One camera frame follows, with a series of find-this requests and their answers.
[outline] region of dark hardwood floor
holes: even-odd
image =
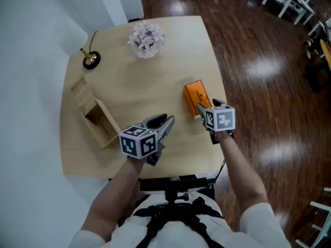
[[[262,177],[287,237],[306,223],[311,200],[331,187],[331,104],[305,79],[308,28],[280,5],[261,0],[142,0],[145,19],[200,15],[214,47],[228,103],[236,108],[235,140]],[[225,168],[217,203],[238,230],[239,210]]]

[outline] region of table lamp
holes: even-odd
[[[96,51],[87,53],[83,49],[87,42],[87,33],[71,18],[58,21],[55,25],[54,37],[67,55],[72,55],[80,50],[85,55],[83,66],[86,69],[93,69],[99,64],[101,55]]]

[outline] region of lamp shade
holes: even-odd
[[[79,51],[87,42],[87,33],[71,18],[57,22],[54,37],[58,45],[67,55]]]

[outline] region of orange box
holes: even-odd
[[[201,80],[197,80],[195,82],[185,85],[183,89],[183,94],[193,118],[197,118],[200,116],[197,110],[198,103],[202,104],[205,108],[212,107],[206,89],[203,86]]]

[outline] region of flower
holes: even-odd
[[[136,24],[128,44],[138,58],[151,58],[164,49],[164,34],[157,24],[142,21]]]

